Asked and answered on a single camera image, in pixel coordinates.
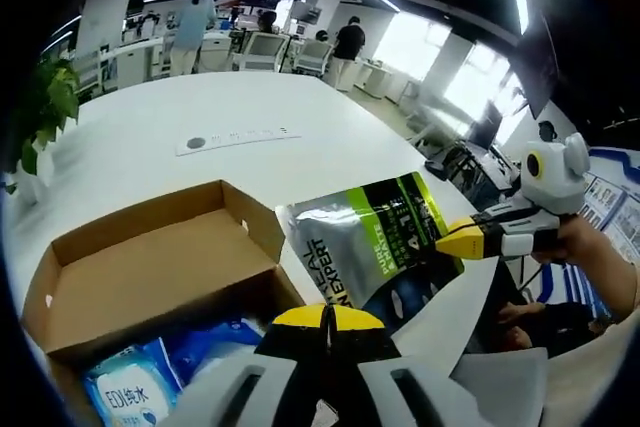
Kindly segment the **person's right hand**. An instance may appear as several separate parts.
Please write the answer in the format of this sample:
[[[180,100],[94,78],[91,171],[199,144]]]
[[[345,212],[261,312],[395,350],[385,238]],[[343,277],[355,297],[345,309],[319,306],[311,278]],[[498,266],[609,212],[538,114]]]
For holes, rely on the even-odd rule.
[[[561,220],[554,247],[534,251],[532,257],[540,263],[561,260],[585,266],[596,250],[600,237],[601,232],[582,216],[565,217]]]

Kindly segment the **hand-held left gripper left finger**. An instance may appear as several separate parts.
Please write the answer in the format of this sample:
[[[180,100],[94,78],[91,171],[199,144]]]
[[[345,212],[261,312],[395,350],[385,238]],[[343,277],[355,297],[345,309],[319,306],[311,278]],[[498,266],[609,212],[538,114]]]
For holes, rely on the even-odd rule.
[[[196,375],[170,426],[273,426],[297,362],[257,352],[226,357]]]

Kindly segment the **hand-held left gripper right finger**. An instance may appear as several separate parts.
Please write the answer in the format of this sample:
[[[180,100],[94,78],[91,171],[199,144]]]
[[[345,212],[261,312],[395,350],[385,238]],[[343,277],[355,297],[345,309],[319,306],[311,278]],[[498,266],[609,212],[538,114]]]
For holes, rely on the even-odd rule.
[[[343,376],[340,419],[380,426],[479,426],[475,398],[420,356],[402,356],[368,312],[330,305],[328,348]]]

